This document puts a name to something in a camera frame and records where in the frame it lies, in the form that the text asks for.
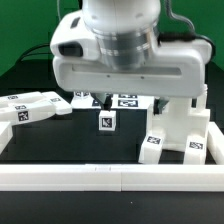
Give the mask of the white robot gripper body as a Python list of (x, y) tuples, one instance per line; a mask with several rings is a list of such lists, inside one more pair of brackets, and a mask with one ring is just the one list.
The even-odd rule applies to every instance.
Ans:
[(202, 94), (212, 51), (204, 40), (159, 43), (150, 19), (132, 28), (82, 11), (63, 18), (50, 49), (65, 91), (181, 98)]

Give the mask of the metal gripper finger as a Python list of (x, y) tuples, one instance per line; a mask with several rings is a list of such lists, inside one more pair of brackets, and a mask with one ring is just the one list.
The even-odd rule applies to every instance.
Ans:
[(161, 114), (164, 107), (166, 106), (168, 102), (169, 102), (168, 98), (164, 98), (164, 97), (155, 98), (154, 104), (153, 104), (153, 114), (154, 115)]
[(93, 98), (99, 103), (102, 110), (111, 110), (112, 97), (106, 93), (94, 93)]

